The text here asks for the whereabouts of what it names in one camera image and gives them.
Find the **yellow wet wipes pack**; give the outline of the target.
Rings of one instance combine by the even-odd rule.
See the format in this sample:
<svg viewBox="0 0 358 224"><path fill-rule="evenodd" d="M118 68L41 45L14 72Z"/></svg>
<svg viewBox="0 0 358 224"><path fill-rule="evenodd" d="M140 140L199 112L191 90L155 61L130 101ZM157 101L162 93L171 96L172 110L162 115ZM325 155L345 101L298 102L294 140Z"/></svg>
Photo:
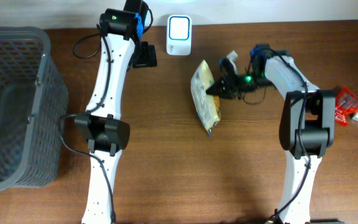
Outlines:
<svg viewBox="0 0 358 224"><path fill-rule="evenodd" d="M207 62L202 60L191 78L190 89L196 112L208 136L221 120L219 97L206 94L213 84L213 74Z"/></svg>

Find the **red snack bag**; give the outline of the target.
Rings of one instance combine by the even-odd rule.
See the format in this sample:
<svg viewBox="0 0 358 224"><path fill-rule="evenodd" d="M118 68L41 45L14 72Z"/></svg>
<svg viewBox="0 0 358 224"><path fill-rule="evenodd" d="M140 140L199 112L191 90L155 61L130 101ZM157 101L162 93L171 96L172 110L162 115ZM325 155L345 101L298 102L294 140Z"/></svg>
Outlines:
<svg viewBox="0 0 358 224"><path fill-rule="evenodd" d="M347 114L358 112L358 97L353 94L346 86L336 95L335 122L341 126L347 126Z"/></svg>

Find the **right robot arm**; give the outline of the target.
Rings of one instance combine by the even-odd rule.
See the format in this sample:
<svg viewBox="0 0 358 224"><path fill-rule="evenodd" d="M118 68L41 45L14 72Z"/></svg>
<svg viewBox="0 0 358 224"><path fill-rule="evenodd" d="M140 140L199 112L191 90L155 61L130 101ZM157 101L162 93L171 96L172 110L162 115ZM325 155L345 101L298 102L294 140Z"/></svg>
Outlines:
<svg viewBox="0 0 358 224"><path fill-rule="evenodd" d="M237 71L237 55L219 61L221 78L207 95L233 100L263 87L274 87L284 99L279 125L286 170L279 206L267 223L310 223L310 203L318 167L334 141L335 96L312 84L296 67L288 50L257 44L245 73Z"/></svg>

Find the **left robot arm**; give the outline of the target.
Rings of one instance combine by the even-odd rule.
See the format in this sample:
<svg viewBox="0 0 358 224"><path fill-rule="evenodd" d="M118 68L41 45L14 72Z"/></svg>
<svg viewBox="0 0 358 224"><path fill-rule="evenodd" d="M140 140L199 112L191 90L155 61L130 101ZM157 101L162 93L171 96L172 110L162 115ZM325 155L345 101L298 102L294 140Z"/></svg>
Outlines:
<svg viewBox="0 0 358 224"><path fill-rule="evenodd" d="M107 9L97 25L101 60L86 111L75 116L75 126L88 143L91 160L88 199L82 223L116 223L114 181L127 147L130 126L121 121L121 99L131 68L156 67L155 47L142 40L152 11L143 0L127 0L122 10Z"/></svg>

